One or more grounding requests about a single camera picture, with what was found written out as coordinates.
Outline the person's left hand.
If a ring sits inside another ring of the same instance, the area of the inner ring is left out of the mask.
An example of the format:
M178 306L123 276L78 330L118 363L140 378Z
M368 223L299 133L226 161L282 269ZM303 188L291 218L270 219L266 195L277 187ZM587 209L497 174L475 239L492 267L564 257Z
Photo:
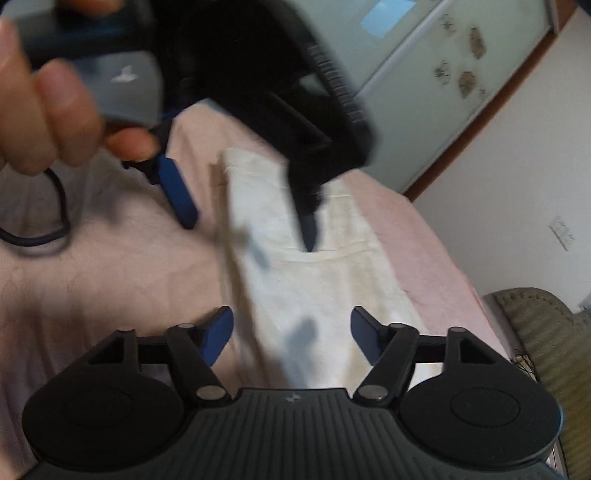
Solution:
M143 128L106 131L89 91L65 61L32 73L16 27L1 21L1 165L35 176L60 160L79 166L105 146L117 158L144 161L158 153Z

